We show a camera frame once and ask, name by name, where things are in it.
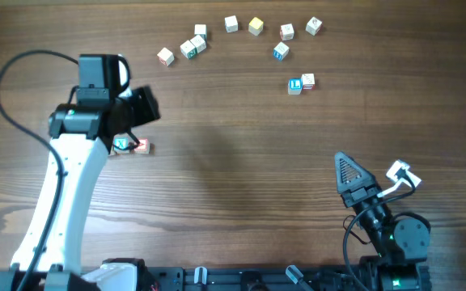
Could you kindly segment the blue X letter block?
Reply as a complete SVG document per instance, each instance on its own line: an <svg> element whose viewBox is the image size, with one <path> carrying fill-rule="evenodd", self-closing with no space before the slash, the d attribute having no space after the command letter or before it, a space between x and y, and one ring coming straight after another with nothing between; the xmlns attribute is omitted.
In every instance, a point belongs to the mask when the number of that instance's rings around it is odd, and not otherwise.
<svg viewBox="0 0 466 291"><path fill-rule="evenodd" d="M127 137L116 137L113 140L112 149L117 153L129 151L129 139Z"/></svg>

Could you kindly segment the red A letter block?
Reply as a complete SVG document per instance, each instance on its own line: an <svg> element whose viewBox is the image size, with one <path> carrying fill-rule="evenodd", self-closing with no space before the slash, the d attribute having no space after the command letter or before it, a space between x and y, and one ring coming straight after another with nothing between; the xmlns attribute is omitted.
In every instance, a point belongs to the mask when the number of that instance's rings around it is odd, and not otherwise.
<svg viewBox="0 0 466 291"><path fill-rule="evenodd" d="M149 154L150 142L147 139L139 139L138 146L134 149L135 154Z"/></svg>

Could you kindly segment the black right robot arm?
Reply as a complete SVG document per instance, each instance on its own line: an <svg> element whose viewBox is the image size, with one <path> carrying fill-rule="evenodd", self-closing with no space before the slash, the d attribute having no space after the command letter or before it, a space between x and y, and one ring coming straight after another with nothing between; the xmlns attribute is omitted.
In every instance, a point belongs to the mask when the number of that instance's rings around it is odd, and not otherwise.
<svg viewBox="0 0 466 291"><path fill-rule="evenodd" d="M388 205L411 196L421 179L410 171L410 165L395 161L386 176L394 185L383 190L375 176L349 155L334 156L337 192L345 207L355 216L345 228L342 243L347 276L356 290L429 290L429 271L420 264L427 259L431 225L423 216L412 212L392 214ZM353 268L347 251L352 229L360 226L370 239L377 255L362 257Z"/></svg>

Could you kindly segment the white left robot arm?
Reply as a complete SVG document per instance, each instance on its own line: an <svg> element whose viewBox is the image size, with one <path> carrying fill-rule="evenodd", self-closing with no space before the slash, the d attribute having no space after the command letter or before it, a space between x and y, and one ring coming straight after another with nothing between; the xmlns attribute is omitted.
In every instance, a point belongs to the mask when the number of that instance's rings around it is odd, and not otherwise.
<svg viewBox="0 0 466 291"><path fill-rule="evenodd" d="M112 103L57 107L50 116L49 165L40 197L10 267L0 270L0 290L148 290L154 284L143 259L107 259L83 274L81 245L113 138L159 118L148 86Z"/></svg>

